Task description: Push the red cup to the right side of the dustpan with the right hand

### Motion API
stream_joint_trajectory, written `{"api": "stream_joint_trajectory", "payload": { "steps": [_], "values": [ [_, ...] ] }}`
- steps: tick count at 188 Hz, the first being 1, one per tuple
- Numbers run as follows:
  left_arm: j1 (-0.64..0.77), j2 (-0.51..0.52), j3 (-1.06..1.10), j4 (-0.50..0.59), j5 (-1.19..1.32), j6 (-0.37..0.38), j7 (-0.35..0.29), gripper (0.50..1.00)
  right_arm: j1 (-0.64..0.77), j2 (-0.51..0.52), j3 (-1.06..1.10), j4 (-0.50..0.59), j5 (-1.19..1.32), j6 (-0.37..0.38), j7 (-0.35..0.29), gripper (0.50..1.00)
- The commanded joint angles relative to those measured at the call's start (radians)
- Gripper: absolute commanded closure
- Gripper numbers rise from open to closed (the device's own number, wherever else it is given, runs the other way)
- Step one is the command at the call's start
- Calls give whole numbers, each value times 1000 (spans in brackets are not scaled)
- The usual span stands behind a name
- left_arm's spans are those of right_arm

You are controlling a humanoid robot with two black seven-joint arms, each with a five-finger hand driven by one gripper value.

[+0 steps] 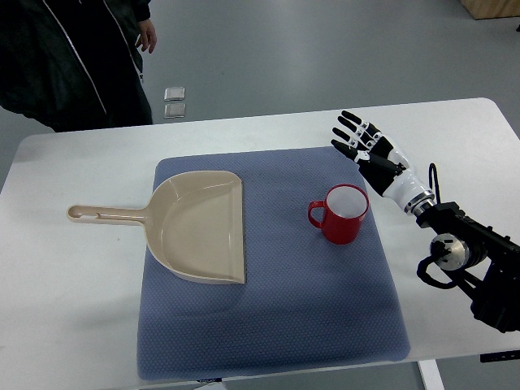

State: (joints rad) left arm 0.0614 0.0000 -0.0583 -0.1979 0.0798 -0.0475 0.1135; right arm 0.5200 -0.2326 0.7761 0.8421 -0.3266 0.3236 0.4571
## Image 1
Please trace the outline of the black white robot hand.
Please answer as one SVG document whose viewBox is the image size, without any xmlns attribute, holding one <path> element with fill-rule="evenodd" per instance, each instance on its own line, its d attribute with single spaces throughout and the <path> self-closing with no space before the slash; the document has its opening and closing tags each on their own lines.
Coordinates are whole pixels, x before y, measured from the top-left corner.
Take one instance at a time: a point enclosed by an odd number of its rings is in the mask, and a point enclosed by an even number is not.
<svg viewBox="0 0 520 390">
<path fill-rule="evenodd" d="M 419 216 L 436 204 L 436 195 L 416 175 L 401 148 L 374 124 L 343 110 L 331 144 L 358 165 L 365 181 L 381 197 L 392 199 L 406 214 Z"/>
</svg>

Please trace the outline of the person's bare hand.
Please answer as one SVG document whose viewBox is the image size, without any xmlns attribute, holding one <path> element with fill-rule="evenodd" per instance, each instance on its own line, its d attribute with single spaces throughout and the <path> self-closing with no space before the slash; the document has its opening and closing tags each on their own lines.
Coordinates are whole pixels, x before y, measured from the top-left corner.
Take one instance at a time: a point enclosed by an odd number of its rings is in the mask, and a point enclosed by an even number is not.
<svg viewBox="0 0 520 390">
<path fill-rule="evenodd" d="M 142 52 L 152 54 L 158 42 L 156 30 L 151 19 L 146 19 L 137 23 L 138 38 L 135 47 Z"/>
</svg>

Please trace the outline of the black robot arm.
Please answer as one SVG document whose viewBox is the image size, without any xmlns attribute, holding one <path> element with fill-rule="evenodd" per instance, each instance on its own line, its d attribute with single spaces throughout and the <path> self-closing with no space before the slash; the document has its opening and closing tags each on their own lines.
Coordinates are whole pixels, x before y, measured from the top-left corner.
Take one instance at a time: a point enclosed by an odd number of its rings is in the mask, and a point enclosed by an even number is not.
<svg viewBox="0 0 520 390">
<path fill-rule="evenodd" d="M 424 283 L 460 288 L 474 318 L 499 332 L 519 330 L 519 246 L 509 236 L 474 221 L 455 202 L 442 202 L 436 165 L 428 169 L 434 198 L 414 210 L 416 223 L 431 228 L 430 255 L 417 268 Z"/>
</svg>

